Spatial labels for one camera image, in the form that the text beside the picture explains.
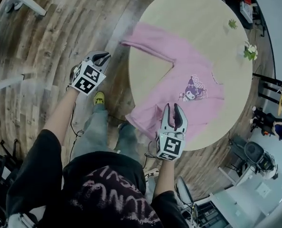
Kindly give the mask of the black office chair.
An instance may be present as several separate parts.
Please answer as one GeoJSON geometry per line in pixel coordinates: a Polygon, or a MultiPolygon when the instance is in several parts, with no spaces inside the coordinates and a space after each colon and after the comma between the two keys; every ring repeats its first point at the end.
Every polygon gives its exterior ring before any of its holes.
{"type": "Polygon", "coordinates": [[[250,120],[252,130],[260,128],[262,135],[274,135],[272,133],[273,122],[282,122],[282,118],[276,118],[271,113],[266,114],[262,108],[252,107],[253,116],[250,120]]]}

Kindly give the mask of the white glass-top desk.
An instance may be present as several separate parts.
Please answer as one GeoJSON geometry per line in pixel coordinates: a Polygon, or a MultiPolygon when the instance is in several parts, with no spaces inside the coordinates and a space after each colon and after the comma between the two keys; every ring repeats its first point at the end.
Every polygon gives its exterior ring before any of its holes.
{"type": "Polygon", "coordinates": [[[281,174],[275,180],[254,175],[210,200],[232,228],[282,228],[281,174]]]}

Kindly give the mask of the person's left yellow shoe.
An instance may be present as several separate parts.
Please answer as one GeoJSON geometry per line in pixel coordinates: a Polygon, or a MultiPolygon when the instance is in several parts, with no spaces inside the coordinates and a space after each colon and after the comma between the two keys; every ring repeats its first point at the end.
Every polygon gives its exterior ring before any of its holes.
{"type": "Polygon", "coordinates": [[[94,96],[94,105],[102,104],[105,105],[105,94],[104,92],[97,92],[94,96]]]}

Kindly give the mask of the pink cartoon print sweatshirt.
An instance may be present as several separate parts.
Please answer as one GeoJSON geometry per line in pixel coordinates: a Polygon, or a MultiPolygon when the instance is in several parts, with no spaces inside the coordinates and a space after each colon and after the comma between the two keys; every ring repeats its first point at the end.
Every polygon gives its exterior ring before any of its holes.
{"type": "Polygon", "coordinates": [[[143,134],[151,139],[155,137],[166,104],[178,104],[182,108],[188,121],[187,141],[217,117],[224,103],[223,85],[216,82],[212,63],[187,40],[139,22],[122,44],[172,64],[141,105],[126,115],[127,121],[143,134]]]}

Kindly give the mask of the white flat box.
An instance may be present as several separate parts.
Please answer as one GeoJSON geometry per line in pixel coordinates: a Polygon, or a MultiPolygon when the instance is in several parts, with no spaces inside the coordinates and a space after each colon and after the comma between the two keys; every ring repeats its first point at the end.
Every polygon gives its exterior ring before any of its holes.
{"type": "Polygon", "coordinates": [[[253,22],[253,8],[251,5],[241,1],[240,2],[240,13],[247,20],[248,23],[253,22]]]}

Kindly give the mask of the person's grey jeans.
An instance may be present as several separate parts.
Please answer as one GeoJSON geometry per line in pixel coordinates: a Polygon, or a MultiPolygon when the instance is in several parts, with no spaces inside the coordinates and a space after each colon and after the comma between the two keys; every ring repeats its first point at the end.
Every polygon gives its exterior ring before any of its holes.
{"type": "Polygon", "coordinates": [[[137,137],[135,127],[124,122],[119,128],[119,137],[114,150],[107,146],[108,112],[104,104],[95,104],[93,112],[84,125],[84,134],[77,140],[72,153],[72,159],[84,154],[103,151],[118,153],[141,162],[137,152],[137,137]]]}

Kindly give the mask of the person's black printed t-shirt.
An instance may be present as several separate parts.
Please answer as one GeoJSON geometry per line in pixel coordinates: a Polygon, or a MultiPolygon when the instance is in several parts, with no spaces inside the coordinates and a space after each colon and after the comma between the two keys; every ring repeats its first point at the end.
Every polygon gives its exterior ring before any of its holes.
{"type": "Polygon", "coordinates": [[[9,228],[189,228],[174,192],[145,198],[142,166],[112,152],[61,162],[61,145],[42,130],[8,190],[9,228]]]}

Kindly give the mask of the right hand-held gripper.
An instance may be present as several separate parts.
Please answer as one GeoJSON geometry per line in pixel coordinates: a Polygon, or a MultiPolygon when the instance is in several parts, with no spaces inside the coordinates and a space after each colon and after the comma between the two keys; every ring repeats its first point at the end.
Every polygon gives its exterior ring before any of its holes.
{"type": "Polygon", "coordinates": [[[178,104],[174,104],[174,121],[175,127],[170,123],[170,105],[165,105],[161,120],[160,129],[169,131],[168,133],[157,133],[156,137],[156,157],[161,160],[177,160],[185,148],[185,134],[188,128],[188,120],[178,104]]]}

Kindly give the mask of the person's left forearm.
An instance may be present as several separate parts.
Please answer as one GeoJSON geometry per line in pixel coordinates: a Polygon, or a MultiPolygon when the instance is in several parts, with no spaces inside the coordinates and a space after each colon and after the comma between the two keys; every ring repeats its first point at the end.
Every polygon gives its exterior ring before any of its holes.
{"type": "Polygon", "coordinates": [[[44,125],[43,129],[52,132],[58,139],[60,145],[64,142],[72,110],[78,95],[79,92],[70,87],[60,102],[56,105],[56,108],[44,125]]]}

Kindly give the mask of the white flowered potted plant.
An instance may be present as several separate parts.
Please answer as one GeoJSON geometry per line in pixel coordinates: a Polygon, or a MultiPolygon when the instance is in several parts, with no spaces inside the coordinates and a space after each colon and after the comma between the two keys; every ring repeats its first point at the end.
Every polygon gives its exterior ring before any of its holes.
{"type": "Polygon", "coordinates": [[[238,54],[247,58],[249,61],[255,61],[258,57],[257,46],[245,41],[244,44],[238,46],[238,54]]]}

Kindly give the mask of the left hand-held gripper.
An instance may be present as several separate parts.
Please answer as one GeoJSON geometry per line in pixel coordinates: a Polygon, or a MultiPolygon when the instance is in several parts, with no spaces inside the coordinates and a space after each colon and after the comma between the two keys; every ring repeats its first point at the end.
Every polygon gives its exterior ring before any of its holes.
{"type": "Polygon", "coordinates": [[[104,72],[110,60],[111,55],[106,51],[89,52],[84,61],[71,69],[69,85],[89,96],[106,78],[104,72]]]}

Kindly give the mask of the person's right forearm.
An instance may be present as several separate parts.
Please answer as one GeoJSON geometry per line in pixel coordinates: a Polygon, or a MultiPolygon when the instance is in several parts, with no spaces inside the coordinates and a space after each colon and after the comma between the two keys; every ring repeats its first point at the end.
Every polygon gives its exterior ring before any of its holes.
{"type": "Polygon", "coordinates": [[[156,182],[153,197],[157,197],[160,194],[167,191],[174,191],[174,171],[175,162],[163,160],[156,182]]]}

